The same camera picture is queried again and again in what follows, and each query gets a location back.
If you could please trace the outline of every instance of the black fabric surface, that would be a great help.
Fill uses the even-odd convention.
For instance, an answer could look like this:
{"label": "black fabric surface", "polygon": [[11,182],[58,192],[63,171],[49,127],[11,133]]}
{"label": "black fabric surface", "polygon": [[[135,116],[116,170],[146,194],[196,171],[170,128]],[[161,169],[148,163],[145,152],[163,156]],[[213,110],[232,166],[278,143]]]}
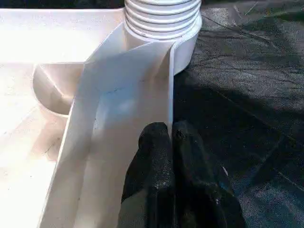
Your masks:
{"label": "black fabric surface", "polygon": [[[123,6],[30,2],[0,6]],[[304,227],[304,1],[215,2],[202,7],[192,61],[175,76],[174,121],[194,125],[227,169],[249,227]]]}

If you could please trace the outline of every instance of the white plastic housing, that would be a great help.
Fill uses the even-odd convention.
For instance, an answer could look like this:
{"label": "white plastic housing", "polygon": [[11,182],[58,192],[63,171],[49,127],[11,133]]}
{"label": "white plastic housing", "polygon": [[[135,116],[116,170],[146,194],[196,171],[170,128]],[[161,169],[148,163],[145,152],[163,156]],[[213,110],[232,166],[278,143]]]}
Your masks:
{"label": "white plastic housing", "polygon": [[[28,79],[42,118],[66,123],[40,208],[40,228],[116,227],[125,173],[140,132],[151,122],[165,122],[171,130],[173,78],[190,62],[201,28],[200,1],[128,0],[127,12],[132,3],[161,12],[147,16],[132,9],[157,20],[145,24],[157,31],[133,29],[130,25],[136,23],[129,19],[134,17],[125,20],[125,9],[0,10],[1,39],[7,42],[0,42],[5,51],[0,62],[34,65]],[[163,17],[168,10],[174,14]],[[172,25],[180,29],[168,31]],[[25,132],[32,127],[31,122],[21,126]]]}

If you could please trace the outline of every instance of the curved plastic edge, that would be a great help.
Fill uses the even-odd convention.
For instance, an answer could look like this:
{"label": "curved plastic edge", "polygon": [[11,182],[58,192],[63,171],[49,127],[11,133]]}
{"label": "curved plastic edge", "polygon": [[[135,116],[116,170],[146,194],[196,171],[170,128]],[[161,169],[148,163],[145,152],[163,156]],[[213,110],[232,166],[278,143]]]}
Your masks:
{"label": "curved plastic edge", "polygon": [[191,61],[191,57],[195,48],[195,43],[202,26],[201,16],[198,16],[198,23],[191,31],[191,33],[183,36],[176,41],[170,50],[170,64],[169,64],[169,100],[168,110],[169,117],[168,132],[169,136],[172,135],[173,124],[173,89],[174,89],[174,76],[180,71],[184,70]]}

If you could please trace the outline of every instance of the white plastic part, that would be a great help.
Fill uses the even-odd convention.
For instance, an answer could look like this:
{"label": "white plastic part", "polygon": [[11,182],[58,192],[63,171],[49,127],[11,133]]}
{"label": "white plastic part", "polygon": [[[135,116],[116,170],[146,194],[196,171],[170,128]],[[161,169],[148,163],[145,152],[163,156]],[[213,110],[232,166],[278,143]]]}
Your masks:
{"label": "white plastic part", "polygon": [[168,40],[190,32],[201,0],[125,0],[126,23],[140,36]]}
{"label": "white plastic part", "polygon": [[[7,42],[0,42],[4,50],[0,52],[0,63],[4,68],[22,69],[20,63],[32,66],[27,83],[20,86],[31,91],[28,109],[34,106],[42,113],[30,112],[30,121],[21,120],[21,129],[10,127],[10,140],[26,145],[24,152],[31,154],[37,143],[44,150],[54,134],[46,130],[43,138],[27,136],[29,129],[39,135],[44,123],[61,123],[63,127],[58,131],[64,130],[63,135],[55,134],[61,145],[51,181],[49,172],[41,174],[47,180],[43,183],[41,178],[35,183],[32,180],[27,200],[37,203],[34,210],[25,205],[27,210],[22,212],[37,218],[42,210],[36,221],[40,228],[116,227],[125,173],[137,151],[140,132],[151,122],[165,122],[171,131],[173,78],[190,62],[201,28],[200,1],[129,0],[126,5],[130,2],[140,6],[141,11],[161,11],[160,15],[153,15],[133,10],[144,18],[139,20],[141,25],[157,31],[142,26],[144,33],[137,32],[132,28],[137,24],[125,20],[127,8],[0,10],[1,39]],[[6,138],[0,137],[2,146]],[[0,152],[0,159],[2,154],[14,152],[9,147]],[[33,162],[26,159],[25,163],[28,168]],[[6,194],[6,189],[0,186],[0,193]],[[8,214],[0,221],[0,227],[33,227],[34,220],[13,220],[22,216],[18,213]]]}

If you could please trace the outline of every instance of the ribbed plastic pipe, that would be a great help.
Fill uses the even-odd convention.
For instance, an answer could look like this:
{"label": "ribbed plastic pipe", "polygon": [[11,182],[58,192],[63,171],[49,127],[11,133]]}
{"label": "ribbed plastic pipe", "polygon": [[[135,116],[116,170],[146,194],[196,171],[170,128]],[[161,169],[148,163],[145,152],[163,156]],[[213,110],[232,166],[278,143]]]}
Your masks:
{"label": "ribbed plastic pipe", "polygon": [[145,38],[176,39],[200,16],[201,0],[125,0],[126,25]]}

